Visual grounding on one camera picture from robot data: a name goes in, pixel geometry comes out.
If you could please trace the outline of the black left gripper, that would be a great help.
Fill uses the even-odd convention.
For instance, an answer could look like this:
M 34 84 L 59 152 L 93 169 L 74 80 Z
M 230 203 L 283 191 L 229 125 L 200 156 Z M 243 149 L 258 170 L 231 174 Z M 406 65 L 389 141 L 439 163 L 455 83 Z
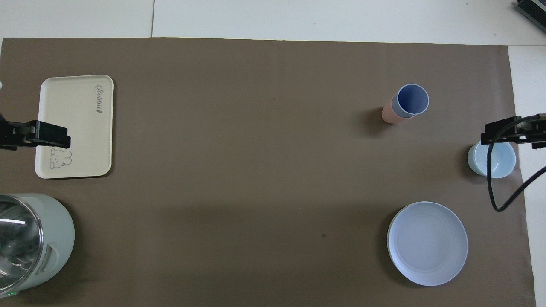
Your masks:
M 29 128 L 26 133 L 26 142 L 31 147 L 49 146 L 70 148 L 71 137 L 68 128 L 49 124 L 45 121 L 29 121 L 27 123 L 7 121 L 0 114 L 0 148 L 16 151 L 25 145 L 25 134 L 18 132 L 20 128 Z

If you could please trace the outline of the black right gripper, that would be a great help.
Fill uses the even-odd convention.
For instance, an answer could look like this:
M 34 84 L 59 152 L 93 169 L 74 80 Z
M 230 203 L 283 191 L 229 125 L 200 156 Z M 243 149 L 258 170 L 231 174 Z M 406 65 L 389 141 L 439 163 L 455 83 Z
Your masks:
M 546 115 L 538 113 L 525 117 L 513 116 L 485 124 L 484 132 L 480 135 L 480 143 L 490 145 L 497 134 L 497 142 L 516 142 L 520 139 L 521 143 L 530 143 L 533 149 L 545 148 Z

